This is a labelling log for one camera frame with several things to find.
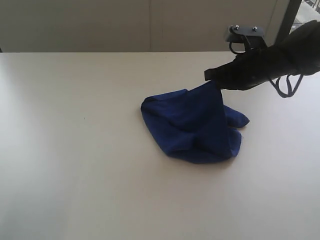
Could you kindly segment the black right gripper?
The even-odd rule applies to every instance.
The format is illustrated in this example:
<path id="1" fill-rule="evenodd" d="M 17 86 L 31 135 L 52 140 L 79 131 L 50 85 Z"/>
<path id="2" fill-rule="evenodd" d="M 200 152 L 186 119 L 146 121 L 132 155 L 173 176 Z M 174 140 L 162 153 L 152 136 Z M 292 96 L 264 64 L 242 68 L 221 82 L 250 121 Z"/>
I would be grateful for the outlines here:
<path id="1" fill-rule="evenodd" d="M 206 81 L 220 89 L 248 90 L 290 73 L 290 60 L 277 46 L 253 50 L 237 56 L 232 62 L 204 71 Z"/>

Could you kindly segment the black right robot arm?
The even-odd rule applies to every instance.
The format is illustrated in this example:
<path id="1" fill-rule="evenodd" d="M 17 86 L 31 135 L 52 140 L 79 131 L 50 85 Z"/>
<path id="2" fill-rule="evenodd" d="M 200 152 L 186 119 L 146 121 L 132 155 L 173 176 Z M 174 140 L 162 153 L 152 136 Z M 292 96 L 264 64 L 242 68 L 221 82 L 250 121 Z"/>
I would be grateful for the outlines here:
<path id="1" fill-rule="evenodd" d="M 242 43 L 233 61 L 204 72 L 206 81 L 215 81 L 220 89 L 249 90 L 265 82 L 279 90 L 283 76 L 313 75 L 320 70 L 320 23 L 309 21 L 283 41 L 267 46 L 260 30 L 230 26 L 227 42 Z"/>

